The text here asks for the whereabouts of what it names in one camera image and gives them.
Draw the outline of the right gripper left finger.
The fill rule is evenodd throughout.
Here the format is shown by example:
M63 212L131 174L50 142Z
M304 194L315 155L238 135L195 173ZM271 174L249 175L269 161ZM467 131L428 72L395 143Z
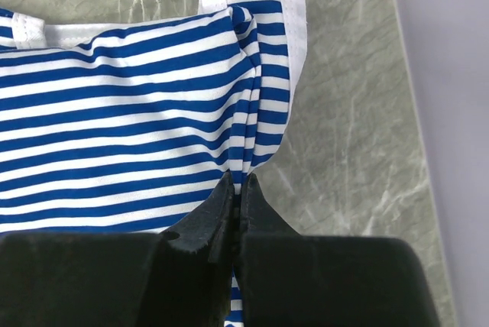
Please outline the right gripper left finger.
M1 238L3 326L221 326L232 293L234 186L161 233Z

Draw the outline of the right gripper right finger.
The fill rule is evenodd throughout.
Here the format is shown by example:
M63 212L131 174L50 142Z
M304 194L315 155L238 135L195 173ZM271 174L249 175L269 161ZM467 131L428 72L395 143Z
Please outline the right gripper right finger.
M307 236L250 175L241 190L236 276L246 326L437 326L423 267L398 238Z

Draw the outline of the blue white striped tank top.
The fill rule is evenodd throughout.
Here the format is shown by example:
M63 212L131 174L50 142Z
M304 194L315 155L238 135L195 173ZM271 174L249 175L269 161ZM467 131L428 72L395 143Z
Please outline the blue white striped tank top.
M49 25L1 12L1 232L157 232L283 139L306 0L199 0L196 15Z

